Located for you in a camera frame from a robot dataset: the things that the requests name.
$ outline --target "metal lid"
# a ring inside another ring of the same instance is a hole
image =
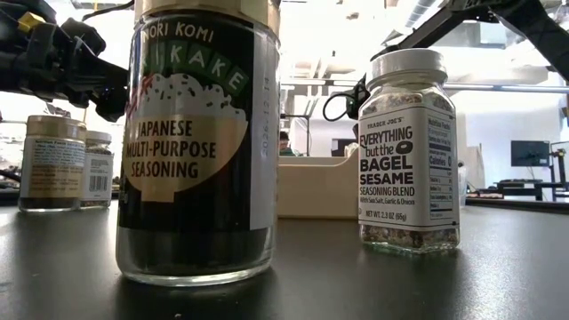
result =
[[[27,125],[27,136],[40,135],[84,141],[87,133],[83,122],[62,116],[29,116]]]
[[[136,0],[134,19],[140,15],[171,9],[200,9],[222,12],[235,17],[255,20],[269,27],[278,36],[280,1],[272,0]]]
[[[113,140],[113,136],[107,132],[97,132],[89,130],[87,132],[87,139],[88,140],[98,140],[110,143]]]
[[[447,79],[443,55],[430,49],[405,49],[383,54],[371,63],[367,73],[367,90],[386,76],[404,73],[426,73],[433,81],[443,83]]]

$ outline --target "barcode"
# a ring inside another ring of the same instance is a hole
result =
[[[107,176],[89,177],[89,191],[107,191]]]

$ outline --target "gold lid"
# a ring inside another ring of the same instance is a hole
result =
[[[27,136],[39,135],[85,141],[87,127],[79,120],[62,116],[29,116]]]
[[[135,4],[135,8],[140,8],[141,15],[171,9],[209,10],[260,22],[278,36],[280,11],[278,5],[271,0],[136,0],[136,2],[142,2]]]

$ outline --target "white plastic lid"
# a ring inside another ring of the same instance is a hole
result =
[[[367,72],[365,87],[371,90],[384,76],[397,73],[429,73],[435,82],[447,79],[443,55],[430,49],[404,49],[383,54],[374,60]]]
[[[96,132],[96,131],[87,131],[87,139],[88,140],[99,140],[99,141],[106,141],[110,143],[113,140],[113,136],[107,132]]]

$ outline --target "seasoning jar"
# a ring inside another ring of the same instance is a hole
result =
[[[278,9],[167,3],[143,2],[132,40],[117,265],[147,284],[245,279],[273,252]]]
[[[359,113],[359,224],[365,244],[424,253],[459,243],[456,114],[440,53],[372,60]]]
[[[87,132],[81,208],[108,208],[113,185],[113,152],[110,133]]]
[[[58,212],[79,207],[85,124],[60,116],[29,116],[22,160],[22,212]]]

